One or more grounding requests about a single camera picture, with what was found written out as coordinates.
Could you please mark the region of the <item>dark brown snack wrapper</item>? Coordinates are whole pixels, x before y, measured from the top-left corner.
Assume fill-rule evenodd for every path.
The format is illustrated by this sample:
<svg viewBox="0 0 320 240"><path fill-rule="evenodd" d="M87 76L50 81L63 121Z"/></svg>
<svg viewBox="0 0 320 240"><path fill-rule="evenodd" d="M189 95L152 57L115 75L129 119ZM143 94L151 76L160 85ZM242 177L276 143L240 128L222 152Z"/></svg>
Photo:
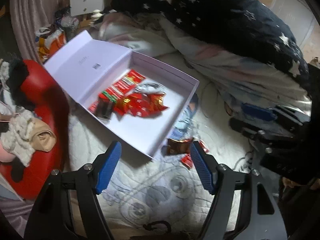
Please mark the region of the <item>dark brown snack wrapper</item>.
<svg viewBox="0 0 320 240"><path fill-rule="evenodd" d="M183 139L183 140L174 140L169 138L167 140L167 154L168 155L178 155L178 154L189 154L190 146L193 143L194 139Z"/></svg>

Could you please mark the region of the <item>small red sachet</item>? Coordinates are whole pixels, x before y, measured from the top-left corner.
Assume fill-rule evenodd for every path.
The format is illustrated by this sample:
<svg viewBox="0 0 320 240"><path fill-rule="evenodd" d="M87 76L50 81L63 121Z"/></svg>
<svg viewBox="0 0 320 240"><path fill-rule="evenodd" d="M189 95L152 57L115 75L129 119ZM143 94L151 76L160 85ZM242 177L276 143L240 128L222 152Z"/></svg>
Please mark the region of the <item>small red sachet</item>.
<svg viewBox="0 0 320 240"><path fill-rule="evenodd" d="M95 113L95 111L97 110L97 106L99 105L99 101L97 100L97 101L95 101L95 102L93 102L90 106L89 106L89 108L88 108L88 110L91 112L91 113Z"/></svg>

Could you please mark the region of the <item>large red spicy snack bag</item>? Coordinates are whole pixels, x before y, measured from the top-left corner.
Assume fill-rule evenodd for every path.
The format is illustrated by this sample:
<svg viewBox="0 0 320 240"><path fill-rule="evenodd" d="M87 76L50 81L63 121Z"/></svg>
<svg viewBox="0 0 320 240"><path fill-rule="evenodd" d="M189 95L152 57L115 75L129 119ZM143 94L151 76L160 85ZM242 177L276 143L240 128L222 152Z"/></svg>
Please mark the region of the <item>large red spicy snack bag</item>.
<svg viewBox="0 0 320 240"><path fill-rule="evenodd" d="M116 103L119 99L123 98L128 92L133 90L138 84L145 80L145 76L139 74L134 69L128 71L119 80L110 85L107 89L103 90L98 98L108 99Z"/></svg>

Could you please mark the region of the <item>red pyramid candy packet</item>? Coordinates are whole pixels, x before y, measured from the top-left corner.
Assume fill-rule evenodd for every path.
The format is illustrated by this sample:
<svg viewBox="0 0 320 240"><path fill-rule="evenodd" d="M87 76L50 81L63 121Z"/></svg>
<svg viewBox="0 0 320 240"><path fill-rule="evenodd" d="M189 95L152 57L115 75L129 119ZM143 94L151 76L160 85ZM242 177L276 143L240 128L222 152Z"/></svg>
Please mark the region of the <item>red pyramid candy packet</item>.
<svg viewBox="0 0 320 240"><path fill-rule="evenodd" d="M120 116L124 116L130 109L131 99L129 97L119 99L113 108L113 110Z"/></svg>

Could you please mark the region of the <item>red propeller fan blade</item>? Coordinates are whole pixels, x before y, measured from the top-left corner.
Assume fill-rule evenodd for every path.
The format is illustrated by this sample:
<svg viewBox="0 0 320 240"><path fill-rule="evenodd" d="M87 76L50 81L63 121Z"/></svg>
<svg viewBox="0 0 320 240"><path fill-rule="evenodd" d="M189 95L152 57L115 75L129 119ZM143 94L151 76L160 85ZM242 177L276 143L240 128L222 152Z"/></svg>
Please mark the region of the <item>red propeller fan blade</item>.
<svg viewBox="0 0 320 240"><path fill-rule="evenodd" d="M146 100L133 100L130 111L133 116L145 118L150 115L149 102Z"/></svg>

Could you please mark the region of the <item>white quilted cartoon bedspread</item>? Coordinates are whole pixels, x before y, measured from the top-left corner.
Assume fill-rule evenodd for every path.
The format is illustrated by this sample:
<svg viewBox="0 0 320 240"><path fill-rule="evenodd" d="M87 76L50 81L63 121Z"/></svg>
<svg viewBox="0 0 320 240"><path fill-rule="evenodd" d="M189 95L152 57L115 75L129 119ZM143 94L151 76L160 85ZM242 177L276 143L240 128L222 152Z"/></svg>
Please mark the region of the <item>white quilted cartoon bedspread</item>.
<svg viewBox="0 0 320 240"><path fill-rule="evenodd" d="M178 53L161 61L197 78L199 105L191 105L197 136L219 163L239 170L249 155L248 140L231 130L224 102L215 86L187 66ZM70 103L69 161L77 170L104 153L114 136L75 102ZM203 189L194 169L186 168L179 155L165 150L153 159L122 145L121 159L108 188L98 196L109 228L117 239L145 233L143 225L164 220L174 231L198 233L213 197Z"/></svg>

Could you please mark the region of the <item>white open gift box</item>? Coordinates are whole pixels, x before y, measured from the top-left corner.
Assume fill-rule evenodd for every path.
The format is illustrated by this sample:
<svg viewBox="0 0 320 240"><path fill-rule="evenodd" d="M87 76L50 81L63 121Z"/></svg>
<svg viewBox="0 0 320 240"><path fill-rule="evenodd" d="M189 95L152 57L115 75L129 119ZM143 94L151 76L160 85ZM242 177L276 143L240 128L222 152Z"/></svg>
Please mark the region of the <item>white open gift box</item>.
<svg viewBox="0 0 320 240"><path fill-rule="evenodd" d="M199 82L152 57L81 32L44 68L93 118L153 157Z"/></svg>

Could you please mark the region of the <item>pile of clothes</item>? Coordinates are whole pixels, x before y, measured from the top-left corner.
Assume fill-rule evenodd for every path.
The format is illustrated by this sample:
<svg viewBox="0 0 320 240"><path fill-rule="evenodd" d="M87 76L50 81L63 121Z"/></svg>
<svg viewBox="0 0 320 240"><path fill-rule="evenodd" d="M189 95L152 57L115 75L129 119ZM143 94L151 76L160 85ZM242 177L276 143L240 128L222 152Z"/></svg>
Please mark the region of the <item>pile of clothes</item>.
<svg viewBox="0 0 320 240"><path fill-rule="evenodd" d="M34 112L21 86L29 75L20 59L1 59L1 162L11 164L11 178L18 183L36 151L50 152L57 138Z"/></svg>

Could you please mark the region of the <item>red leather chair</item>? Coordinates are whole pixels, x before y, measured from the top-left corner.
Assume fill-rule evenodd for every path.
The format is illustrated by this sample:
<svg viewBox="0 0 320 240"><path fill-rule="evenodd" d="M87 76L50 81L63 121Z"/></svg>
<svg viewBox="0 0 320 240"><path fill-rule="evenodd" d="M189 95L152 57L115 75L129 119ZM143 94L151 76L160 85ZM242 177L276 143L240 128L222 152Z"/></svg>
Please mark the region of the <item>red leather chair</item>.
<svg viewBox="0 0 320 240"><path fill-rule="evenodd" d="M34 200L68 154L69 104L56 81L33 60L12 61L2 85L16 109L1 114L1 175L23 199Z"/></svg>

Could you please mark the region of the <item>black star-pattern blanket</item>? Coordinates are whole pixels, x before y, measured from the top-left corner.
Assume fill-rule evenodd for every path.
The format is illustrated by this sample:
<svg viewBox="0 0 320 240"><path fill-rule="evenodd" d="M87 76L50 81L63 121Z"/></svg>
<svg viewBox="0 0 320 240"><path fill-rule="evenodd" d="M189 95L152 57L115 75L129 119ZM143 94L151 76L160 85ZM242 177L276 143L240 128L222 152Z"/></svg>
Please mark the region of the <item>black star-pattern blanket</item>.
<svg viewBox="0 0 320 240"><path fill-rule="evenodd" d="M270 64L302 82L308 64L296 38L259 0L112 0L117 12L162 14L188 35Z"/></svg>

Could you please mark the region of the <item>orange white shopping bag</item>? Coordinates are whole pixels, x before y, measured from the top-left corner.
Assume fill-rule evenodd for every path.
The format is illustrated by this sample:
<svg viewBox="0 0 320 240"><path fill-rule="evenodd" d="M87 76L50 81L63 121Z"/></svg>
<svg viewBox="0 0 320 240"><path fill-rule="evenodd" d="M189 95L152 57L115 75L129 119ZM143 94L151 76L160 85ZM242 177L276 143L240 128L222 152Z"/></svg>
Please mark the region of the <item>orange white shopping bag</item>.
<svg viewBox="0 0 320 240"><path fill-rule="evenodd" d="M54 24L49 24L35 31L37 53L42 63L45 63L66 43L65 32Z"/></svg>

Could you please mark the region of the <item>white drawer cabinet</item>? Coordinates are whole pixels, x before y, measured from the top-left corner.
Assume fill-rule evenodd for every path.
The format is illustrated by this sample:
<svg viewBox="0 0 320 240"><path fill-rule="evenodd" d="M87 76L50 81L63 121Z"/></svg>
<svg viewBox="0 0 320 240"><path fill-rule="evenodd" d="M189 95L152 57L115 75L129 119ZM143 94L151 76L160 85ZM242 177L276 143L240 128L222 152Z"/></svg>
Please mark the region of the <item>white drawer cabinet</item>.
<svg viewBox="0 0 320 240"><path fill-rule="evenodd" d="M71 16L92 13L95 10L103 11L104 0L69 0Z"/></svg>

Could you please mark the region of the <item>mauve curtain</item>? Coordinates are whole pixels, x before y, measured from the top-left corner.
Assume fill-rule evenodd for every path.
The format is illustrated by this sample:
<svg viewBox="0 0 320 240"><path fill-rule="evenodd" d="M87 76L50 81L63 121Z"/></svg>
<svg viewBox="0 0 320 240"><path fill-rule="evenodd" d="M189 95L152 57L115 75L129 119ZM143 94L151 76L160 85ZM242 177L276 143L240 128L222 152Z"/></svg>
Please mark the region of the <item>mauve curtain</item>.
<svg viewBox="0 0 320 240"><path fill-rule="evenodd" d="M59 0L10 0L11 25L23 59L41 62L35 32L54 22Z"/></svg>

